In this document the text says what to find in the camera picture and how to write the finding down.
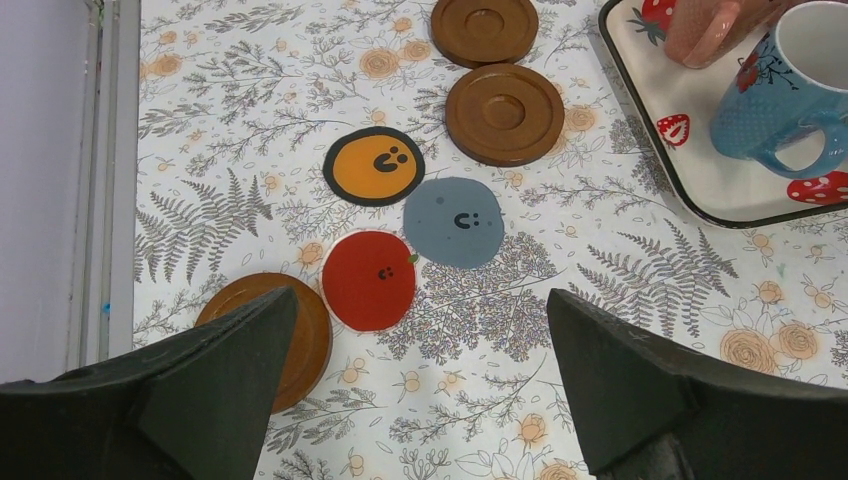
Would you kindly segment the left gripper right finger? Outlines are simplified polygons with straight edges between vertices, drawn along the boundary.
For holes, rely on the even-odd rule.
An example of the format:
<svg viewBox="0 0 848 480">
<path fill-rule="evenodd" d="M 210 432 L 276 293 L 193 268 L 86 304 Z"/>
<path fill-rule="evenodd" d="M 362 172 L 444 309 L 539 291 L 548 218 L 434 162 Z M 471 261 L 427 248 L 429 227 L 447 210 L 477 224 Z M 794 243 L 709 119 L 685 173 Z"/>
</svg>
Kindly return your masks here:
<svg viewBox="0 0 848 480">
<path fill-rule="evenodd" d="M 554 289 L 552 344 L 600 479 L 843 479 L 847 393 L 698 353 Z"/>
</svg>

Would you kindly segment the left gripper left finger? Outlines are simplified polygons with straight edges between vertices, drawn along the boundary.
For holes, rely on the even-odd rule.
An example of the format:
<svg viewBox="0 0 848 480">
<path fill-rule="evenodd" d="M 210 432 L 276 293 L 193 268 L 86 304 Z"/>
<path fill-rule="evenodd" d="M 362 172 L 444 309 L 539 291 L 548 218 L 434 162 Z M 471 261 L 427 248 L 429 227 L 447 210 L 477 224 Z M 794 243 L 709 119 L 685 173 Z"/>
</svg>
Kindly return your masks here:
<svg viewBox="0 0 848 480">
<path fill-rule="evenodd" d="M 250 479 L 298 314 L 278 288 L 48 382 L 1 387 L 5 479 Z"/>
</svg>

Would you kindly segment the brown wooden coaster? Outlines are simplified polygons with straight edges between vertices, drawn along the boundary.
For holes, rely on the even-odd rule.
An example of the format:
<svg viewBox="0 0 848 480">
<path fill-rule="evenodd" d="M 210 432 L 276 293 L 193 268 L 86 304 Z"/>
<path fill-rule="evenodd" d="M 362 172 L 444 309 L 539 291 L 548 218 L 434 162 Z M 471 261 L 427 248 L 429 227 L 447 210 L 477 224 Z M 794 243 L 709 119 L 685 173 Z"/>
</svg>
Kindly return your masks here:
<svg viewBox="0 0 848 480">
<path fill-rule="evenodd" d="M 333 335 L 329 312 L 319 294 L 295 277 L 281 273 L 256 273 L 225 286 L 209 300 L 195 320 L 197 326 L 205 324 L 281 287 L 294 290 L 298 316 L 272 407 L 274 414 L 304 400 L 326 371 Z"/>
<path fill-rule="evenodd" d="M 457 148 L 495 167 L 541 159 L 556 144 L 564 121 L 563 100 L 553 84 L 534 70 L 506 63 L 463 75 L 444 109 L 446 130 Z"/>
<path fill-rule="evenodd" d="M 537 10 L 528 0 L 439 0 L 430 14 L 436 48 L 470 69 L 519 61 L 538 29 Z"/>
</svg>

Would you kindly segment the orange smiley coaster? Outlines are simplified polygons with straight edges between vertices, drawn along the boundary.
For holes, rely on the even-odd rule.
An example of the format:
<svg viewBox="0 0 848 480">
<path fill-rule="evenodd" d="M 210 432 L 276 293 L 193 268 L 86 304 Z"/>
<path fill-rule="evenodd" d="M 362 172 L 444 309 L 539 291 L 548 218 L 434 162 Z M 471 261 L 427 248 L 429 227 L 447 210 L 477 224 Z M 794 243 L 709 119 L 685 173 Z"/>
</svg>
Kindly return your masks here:
<svg viewBox="0 0 848 480">
<path fill-rule="evenodd" d="M 426 173 L 424 156 L 405 133 L 374 126 L 338 138 L 322 173 L 341 199 L 363 207 L 393 205 L 412 193 Z"/>
</svg>

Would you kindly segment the red apple coaster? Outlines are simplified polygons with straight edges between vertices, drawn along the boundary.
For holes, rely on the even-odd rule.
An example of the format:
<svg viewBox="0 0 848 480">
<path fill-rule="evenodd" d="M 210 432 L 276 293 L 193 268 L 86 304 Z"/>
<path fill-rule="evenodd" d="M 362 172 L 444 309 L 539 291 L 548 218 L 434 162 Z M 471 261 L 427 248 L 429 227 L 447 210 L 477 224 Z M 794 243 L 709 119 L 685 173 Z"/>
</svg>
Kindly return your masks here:
<svg viewBox="0 0 848 480">
<path fill-rule="evenodd" d="M 394 327 L 415 296 L 412 257 L 403 240 L 385 231 L 358 231 L 342 238 L 331 249 L 321 273 L 329 309 L 359 332 Z"/>
</svg>

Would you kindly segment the grey blue coaster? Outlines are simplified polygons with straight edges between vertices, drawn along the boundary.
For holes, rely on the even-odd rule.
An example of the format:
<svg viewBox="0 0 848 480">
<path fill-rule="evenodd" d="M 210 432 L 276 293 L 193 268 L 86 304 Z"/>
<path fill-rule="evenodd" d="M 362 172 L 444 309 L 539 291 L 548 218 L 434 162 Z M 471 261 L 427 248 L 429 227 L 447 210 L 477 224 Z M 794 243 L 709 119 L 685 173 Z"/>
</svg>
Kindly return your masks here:
<svg viewBox="0 0 848 480">
<path fill-rule="evenodd" d="M 463 269 L 493 260 L 505 237 L 495 194 L 483 183 L 462 177 L 422 182 L 404 203 L 403 231 L 426 259 Z"/>
</svg>

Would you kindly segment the floral tablecloth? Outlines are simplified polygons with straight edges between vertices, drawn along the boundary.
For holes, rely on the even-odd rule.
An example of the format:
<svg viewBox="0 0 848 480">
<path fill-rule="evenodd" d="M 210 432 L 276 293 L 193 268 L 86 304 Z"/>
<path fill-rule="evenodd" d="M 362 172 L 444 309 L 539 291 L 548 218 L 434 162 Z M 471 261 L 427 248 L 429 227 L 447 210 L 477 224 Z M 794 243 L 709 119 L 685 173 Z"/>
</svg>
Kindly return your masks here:
<svg viewBox="0 0 848 480">
<path fill-rule="evenodd" d="M 725 230 L 675 198 L 614 66 L 595 1 L 539 1 L 524 65 L 563 98 L 552 152 L 509 169 L 440 123 L 463 73 L 429 38 L 429 1 L 145 1 L 132 344 L 190 328 L 229 282 L 312 288 L 350 231 L 402 208 L 338 198 L 321 166 L 344 134 L 389 126 L 427 175 L 491 188 L 506 236 L 460 271 L 421 259 L 395 329 L 334 325 L 327 370 L 272 416 L 260 479 L 585 479 L 545 304 L 567 288 L 735 364 L 847 384 L 847 214 Z"/>
</svg>

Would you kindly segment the white strawberry tray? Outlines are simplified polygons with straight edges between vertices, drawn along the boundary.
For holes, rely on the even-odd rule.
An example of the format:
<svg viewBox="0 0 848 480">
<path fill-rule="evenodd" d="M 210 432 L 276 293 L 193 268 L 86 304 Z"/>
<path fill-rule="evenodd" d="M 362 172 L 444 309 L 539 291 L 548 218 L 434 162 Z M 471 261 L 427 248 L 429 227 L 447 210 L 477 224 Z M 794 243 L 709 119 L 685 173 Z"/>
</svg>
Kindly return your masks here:
<svg viewBox="0 0 848 480">
<path fill-rule="evenodd" d="M 599 30 L 674 193 L 702 219 L 752 228 L 847 209 L 847 168 L 820 180 L 790 180 L 762 165 L 725 157 L 708 124 L 763 27 L 704 70 L 690 70 L 663 52 L 670 1 L 608 1 Z"/>
</svg>

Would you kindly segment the blue floral mug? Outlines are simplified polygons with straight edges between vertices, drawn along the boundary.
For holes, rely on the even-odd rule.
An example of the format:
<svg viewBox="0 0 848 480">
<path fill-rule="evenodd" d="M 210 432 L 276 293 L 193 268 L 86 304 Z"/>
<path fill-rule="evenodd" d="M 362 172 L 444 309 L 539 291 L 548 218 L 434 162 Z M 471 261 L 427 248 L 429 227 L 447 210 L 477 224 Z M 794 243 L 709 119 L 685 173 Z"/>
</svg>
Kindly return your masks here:
<svg viewBox="0 0 848 480">
<path fill-rule="evenodd" d="M 823 134 L 823 147 L 807 166 L 778 158 L 815 132 Z M 846 4 L 809 1 L 788 9 L 740 67 L 709 137 L 718 153 L 793 180 L 839 168 L 847 159 Z"/>
</svg>

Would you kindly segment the pink small mug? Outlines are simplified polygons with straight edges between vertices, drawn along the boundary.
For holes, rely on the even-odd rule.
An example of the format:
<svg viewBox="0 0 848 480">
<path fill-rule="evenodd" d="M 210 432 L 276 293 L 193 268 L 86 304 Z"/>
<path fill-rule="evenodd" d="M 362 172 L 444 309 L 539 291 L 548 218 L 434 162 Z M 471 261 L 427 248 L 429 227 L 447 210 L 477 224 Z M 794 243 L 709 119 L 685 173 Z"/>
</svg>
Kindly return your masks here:
<svg viewBox="0 0 848 480">
<path fill-rule="evenodd" d="M 776 20 L 791 4 L 780 0 L 678 1 L 664 53 L 687 68 L 706 68 L 754 30 Z"/>
</svg>

